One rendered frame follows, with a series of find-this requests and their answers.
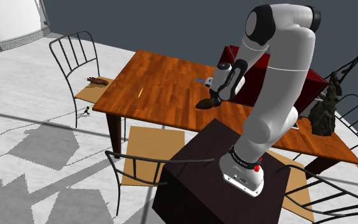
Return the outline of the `dark red box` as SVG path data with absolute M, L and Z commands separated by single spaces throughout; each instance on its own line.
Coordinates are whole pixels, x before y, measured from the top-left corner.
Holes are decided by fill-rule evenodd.
M 219 63 L 227 62 L 233 65 L 238 53 L 238 46 L 225 46 Z M 270 55 L 264 53 L 261 58 L 245 74 L 245 84 L 233 100 L 238 104 L 253 106 L 259 96 L 265 79 L 266 67 Z M 314 70 L 309 69 L 302 91 L 294 103 L 299 116 L 306 117 L 306 109 L 310 107 L 313 100 L 329 85 L 329 82 L 319 76 Z

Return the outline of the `wooden table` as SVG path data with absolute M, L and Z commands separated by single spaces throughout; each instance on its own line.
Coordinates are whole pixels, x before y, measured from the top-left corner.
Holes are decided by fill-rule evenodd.
M 213 72 L 211 66 L 138 50 L 93 107 L 106 114 L 113 151 L 121 151 L 122 118 L 194 132 L 216 118 L 242 134 L 250 107 L 231 102 L 207 110 L 195 107 L 199 100 L 209 97 L 208 88 L 195 78 L 207 78 Z M 138 98 L 141 88 L 144 90 Z M 293 151 L 299 142 L 294 136 L 288 131 L 274 148 Z M 314 174 L 325 171 L 327 160 L 316 157 L 306 169 Z

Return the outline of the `dark robot stand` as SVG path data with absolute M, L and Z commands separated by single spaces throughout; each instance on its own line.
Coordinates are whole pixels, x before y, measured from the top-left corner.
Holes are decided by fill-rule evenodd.
M 152 208 L 165 224 L 278 224 L 290 170 L 266 153 L 260 195 L 230 185 L 219 159 L 239 137 L 214 119 L 163 166 Z

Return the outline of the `dark rock-like sculpture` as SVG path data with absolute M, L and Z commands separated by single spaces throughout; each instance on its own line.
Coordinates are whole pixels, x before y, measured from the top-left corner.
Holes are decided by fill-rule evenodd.
M 317 102 L 310 110 L 308 119 L 312 126 L 312 134 L 317 136 L 331 136 L 335 129 L 335 111 L 338 96 L 342 96 L 340 81 L 336 71 L 330 75 L 327 94 L 322 102 Z

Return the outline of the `brown lumpy object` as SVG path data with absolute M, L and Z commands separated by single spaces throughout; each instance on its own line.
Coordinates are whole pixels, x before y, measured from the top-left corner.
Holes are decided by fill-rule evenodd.
M 93 83 L 93 84 L 96 84 L 96 85 L 107 86 L 109 84 L 108 81 L 103 80 L 101 78 L 88 77 L 86 80 L 89 81 L 90 83 Z

